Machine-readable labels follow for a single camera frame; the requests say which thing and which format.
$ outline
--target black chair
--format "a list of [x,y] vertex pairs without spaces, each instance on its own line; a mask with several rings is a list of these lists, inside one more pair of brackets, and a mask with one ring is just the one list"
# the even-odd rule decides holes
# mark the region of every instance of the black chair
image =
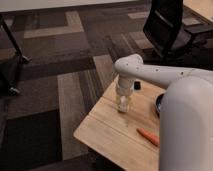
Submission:
[[18,73],[18,68],[20,63],[28,63],[29,59],[22,54],[21,49],[16,43],[15,38],[10,32],[7,24],[4,21],[2,14],[0,13],[0,28],[6,32],[9,40],[11,41],[13,47],[16,50],[16,53],[12,59],[6,61],[0,61],[0,92],[6,90],[7,93],[11,95],[19,95],[20,92],[16,89],[13,84]]
[[205,44],[205,35],[213,31],[213,25],[184,28],[182,16],[183,0],[152,0],[143,31],[164,61],[181,59],[191,47]]

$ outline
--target patterned carpet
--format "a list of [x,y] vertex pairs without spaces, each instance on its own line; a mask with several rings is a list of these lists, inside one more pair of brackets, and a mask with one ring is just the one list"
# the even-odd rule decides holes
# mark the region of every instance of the patterned carpet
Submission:
[[[5,14],[30,63],[20,73],[21,95],[0,99],[7,116],[0,170],[121,170],[73,132],[116,76],[116,59],[132,53],[150,59],[153,47],[142,32],[149,9],[143,0]],[[183,23],[205,24],[186,9]],[[0,42],[0,60],[10,58],[3,31]]]

